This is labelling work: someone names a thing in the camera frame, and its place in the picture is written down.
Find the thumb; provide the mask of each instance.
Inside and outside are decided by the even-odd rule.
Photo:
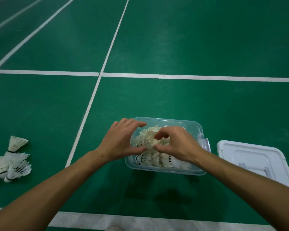
[[[127,150],[127,154],[128,155],[140,155],[145,150],[147,150],[147,147],[130,147]]]
[[[157,150],[160,153],[167,153],[168,155],[171,155],[171,153],[173,152],[172,147],[170,145],[163,146],[160,144],[155,144],[153,147],[155,150]]]

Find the person's left arm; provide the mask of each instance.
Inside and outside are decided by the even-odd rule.
[[[0,210],[0,231],[45,230],[68,198],[104,164],[146,148],[132,147],[130,139],[145,122],[123,118],[114,122],[100,146],[75,163],[35,186]]]

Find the person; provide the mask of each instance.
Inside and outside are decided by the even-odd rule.
[[[146,150],[130,145],[132,133],[144,126],[145,122],[134,119],[115,121],[98,148],[0,210],[0,231],[46,229],[67,199],[100,167]],[[170,137],[170,144],[155,145],[156,150],[200,167],[240,196],[276,230],[289,230],[289,187],[205,151],[182,127],[163,127],[154,136],[157,140],[163,137]]]

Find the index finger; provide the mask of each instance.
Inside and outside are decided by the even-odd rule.
[[[133,133],[137,129],[137,127],[144,127],[146,125],[146,122],[134,120],[127,128],[129,132]]]
[[[166,127],[162,127],[160,128],[160,130],[155,134],[154,138],[156,140],[161,140],[162,137],[164,137],[165,139],[168,138],[170,136],[170,134],[172,133],[172,126],[166,126]]]

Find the person's right arm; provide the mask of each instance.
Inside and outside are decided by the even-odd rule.
[[[276,230],[289,230],[289,187],[204,150],[182,127],[164,127],[155,139],[170,136],[170,145],[155,145],[159,152],[195,164],[240,196]]]

